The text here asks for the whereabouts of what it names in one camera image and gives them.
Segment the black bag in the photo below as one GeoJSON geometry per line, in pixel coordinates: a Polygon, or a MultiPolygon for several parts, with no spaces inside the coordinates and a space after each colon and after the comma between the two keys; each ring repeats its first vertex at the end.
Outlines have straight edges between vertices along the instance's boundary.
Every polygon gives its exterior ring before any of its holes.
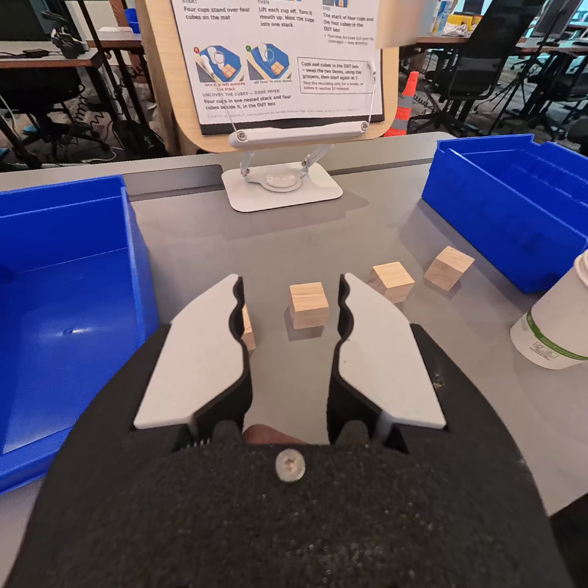
{"type": "Polygon", "coordinates": [[[165,143],[148,125],[136,121],[114,121],[114,135],[127,160],[157,159],[169,156],[165,143]]]}

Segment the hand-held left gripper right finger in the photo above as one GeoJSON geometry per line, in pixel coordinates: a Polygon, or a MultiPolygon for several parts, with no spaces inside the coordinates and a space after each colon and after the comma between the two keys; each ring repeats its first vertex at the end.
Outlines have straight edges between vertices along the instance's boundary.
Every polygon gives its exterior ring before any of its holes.
{"type": "Polygon", "coordinates": [[[352,421],[386,442],[397,425],[446,428],[436,391],[406,316],[352,273],[340,276],[340,336],[327,398],[327,435],[352,421]]]}

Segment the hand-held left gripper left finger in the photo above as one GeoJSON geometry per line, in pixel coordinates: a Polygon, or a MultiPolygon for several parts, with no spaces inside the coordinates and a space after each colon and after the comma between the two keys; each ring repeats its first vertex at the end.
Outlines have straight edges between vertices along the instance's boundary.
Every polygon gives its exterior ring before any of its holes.
{"type": "Polygon", "coordinates": [[[194,439],[209,439],[219,422],[242,428],[252,404],[244,305],[243,279],[230,274],[173,318],[135,429],[185,425],[194,439]]]}

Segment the orange traffic cone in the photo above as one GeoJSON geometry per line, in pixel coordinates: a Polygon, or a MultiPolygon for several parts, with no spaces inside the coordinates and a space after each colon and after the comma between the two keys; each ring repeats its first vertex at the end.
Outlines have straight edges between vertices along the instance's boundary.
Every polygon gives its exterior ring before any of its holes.
{"type": "Polygon", "coordinates": [[[407,134],[418,78],[419,71],[411,71],[406,86],[402,94],[399,95],[398,107],[392,125],[384,133],[384,137],[405,136],[407,134]]]}

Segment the black office chair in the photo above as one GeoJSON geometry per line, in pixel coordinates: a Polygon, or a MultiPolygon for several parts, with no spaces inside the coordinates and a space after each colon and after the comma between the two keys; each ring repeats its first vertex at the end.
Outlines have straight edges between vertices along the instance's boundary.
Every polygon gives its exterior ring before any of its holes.
{"type": "Polygon", "coordinates": [[[462,106],[457,117],[461,134],[474,130],[466,124],[473,103],[492,94],[508,57],[542,6],[543,1],[492,1],[459,50],[450,93],[462,106]]]}

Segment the instruction sheet on stand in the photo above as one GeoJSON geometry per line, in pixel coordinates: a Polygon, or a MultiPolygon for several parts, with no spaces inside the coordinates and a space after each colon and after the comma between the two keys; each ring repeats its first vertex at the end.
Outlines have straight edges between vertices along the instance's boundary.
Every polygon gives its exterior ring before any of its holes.
{"type": "Polygon", "coordinates": [[[380,40],[379,1],[376,47],[382,54],[383,122],[346,121],[278,128],[237,129],[230,134],[203,135],[197,116],[187,66],[175,24],[172,1],[136,1],[141,38],[158,105],[165,146],[174,155],[202,151],[233,153],[237,168],[222,173],[231,207],[257,212],[293,205],[335,200],[342,188],[319,164],[336,143],[363,141],[381,136],[391,122],[395,106],[387,107],[395,89],[386,90],[393,59],[391,48],[380,40]]]}

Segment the printed instruction sheet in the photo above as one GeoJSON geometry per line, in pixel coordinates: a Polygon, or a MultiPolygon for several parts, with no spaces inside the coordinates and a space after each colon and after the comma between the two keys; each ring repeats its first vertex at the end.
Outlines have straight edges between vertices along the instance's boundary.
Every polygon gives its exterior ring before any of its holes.
{"type": "Polygon", "coordinates": [[[203,135],[383,122],[378,1],[172,1],[203,135]]]}

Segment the blue plastic bin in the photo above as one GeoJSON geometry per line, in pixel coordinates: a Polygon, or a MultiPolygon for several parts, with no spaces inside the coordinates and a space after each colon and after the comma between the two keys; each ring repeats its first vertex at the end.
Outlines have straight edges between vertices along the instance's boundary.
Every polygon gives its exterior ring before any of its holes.
{"type": "Polygon", "coordinates": [[[38,480],[159,326],[121,176],[1,193],[1,494],[38,480]]]}
{"type": "Polygon", "coordinates": [[[587,250],[587,158],[531,134],[438,141],[422,199],[526,294],[587,250]]]}

